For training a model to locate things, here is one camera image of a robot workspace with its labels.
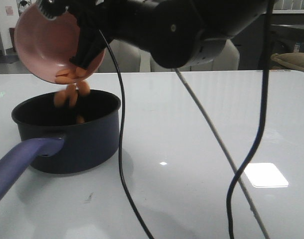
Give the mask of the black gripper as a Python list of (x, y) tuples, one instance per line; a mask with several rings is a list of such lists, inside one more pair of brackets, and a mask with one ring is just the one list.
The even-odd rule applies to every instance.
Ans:
[(66, 13), (77, 19), (77, 24), (82, 27), (76, 54), (69, 61), (77, 67), (88, 69), (106, 46), (98, 29), (106, 30), (109, 27), (109, 3), (108, 0), (38, 0), (37, 7), (48, 20), (55, 20)]

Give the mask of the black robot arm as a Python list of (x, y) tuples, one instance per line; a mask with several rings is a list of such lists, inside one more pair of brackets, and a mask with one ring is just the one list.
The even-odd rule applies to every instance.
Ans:
[(213, 60), (227, 40), (260, 15), (273, 10), (272, 0), (38, 0), (49, 20), (72, 14), (80, 27), (70, 61), (83, 69), (112, 40), (148, 53), (164, 68)]

